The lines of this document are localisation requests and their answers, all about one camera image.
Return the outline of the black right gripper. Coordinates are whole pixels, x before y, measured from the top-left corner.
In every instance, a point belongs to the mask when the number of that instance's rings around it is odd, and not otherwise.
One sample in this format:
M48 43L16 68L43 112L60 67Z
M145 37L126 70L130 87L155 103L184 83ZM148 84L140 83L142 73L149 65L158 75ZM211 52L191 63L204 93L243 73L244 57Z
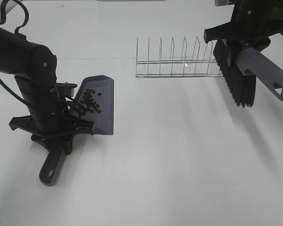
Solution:
M204 41L223 40L224 66L245 66L239 57L246 42L261 52L269 47L270 36L283 33L283 0L216 0L215 6L233 5L230 22L204 30Z

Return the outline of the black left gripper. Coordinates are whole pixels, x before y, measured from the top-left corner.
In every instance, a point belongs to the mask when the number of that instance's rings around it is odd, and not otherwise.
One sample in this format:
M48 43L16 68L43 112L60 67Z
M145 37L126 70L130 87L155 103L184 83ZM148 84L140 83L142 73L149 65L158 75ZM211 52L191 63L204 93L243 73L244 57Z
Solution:
M9 122L12 130L21 129L31 135L31 140L50 151L54 139L61 139L64 153L70 155L73 150L73 140L77 134L94 134L94 122L76 117L65 117L58 122L36 121L31 115L14 117Z

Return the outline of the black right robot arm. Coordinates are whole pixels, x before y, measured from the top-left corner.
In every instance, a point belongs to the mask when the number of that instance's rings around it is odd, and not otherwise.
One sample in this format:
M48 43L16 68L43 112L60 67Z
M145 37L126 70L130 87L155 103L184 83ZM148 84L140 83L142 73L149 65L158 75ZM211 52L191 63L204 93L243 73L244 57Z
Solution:
M215 5L233 5L229 22L204 30L206 43L216 41L214 56L219 64L232 66L244 47L262 51L270 36L283 36L283 0L217 0Z

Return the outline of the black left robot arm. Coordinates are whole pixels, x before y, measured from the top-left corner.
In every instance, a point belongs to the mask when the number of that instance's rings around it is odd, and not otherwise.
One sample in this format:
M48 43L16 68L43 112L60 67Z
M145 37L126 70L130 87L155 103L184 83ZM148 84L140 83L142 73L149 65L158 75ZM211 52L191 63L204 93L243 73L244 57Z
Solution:
M48 47L0 27L0 85L30 113L12 118L10 128L31 133L49 152L59 148L69 155L75 135L92 134L93 122L82 119L87 109L73 98L77 85L58 83L56 68L57 57Z

